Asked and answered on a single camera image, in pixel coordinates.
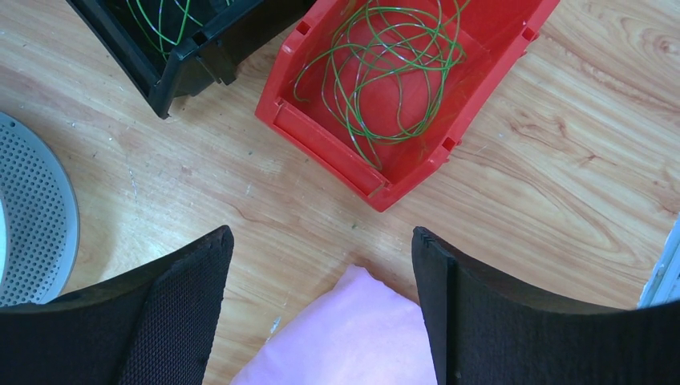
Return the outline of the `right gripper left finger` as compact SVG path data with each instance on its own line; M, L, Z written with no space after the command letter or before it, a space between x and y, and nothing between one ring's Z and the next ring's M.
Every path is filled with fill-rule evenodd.
M222 225L47 304L2 308L2 383L202 383L233 247Z

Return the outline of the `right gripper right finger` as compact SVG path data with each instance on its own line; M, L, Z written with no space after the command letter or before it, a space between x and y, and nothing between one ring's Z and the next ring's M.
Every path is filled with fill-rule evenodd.
M440 384L676 384L679 304L620 310L541 289L413 231Z

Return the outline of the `grey filament spool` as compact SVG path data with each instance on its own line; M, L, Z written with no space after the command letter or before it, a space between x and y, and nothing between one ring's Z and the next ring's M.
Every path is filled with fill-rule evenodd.
M1 201L7 230L1 305L45 304L66 286L78 253L75 192L54 152L1 115Z

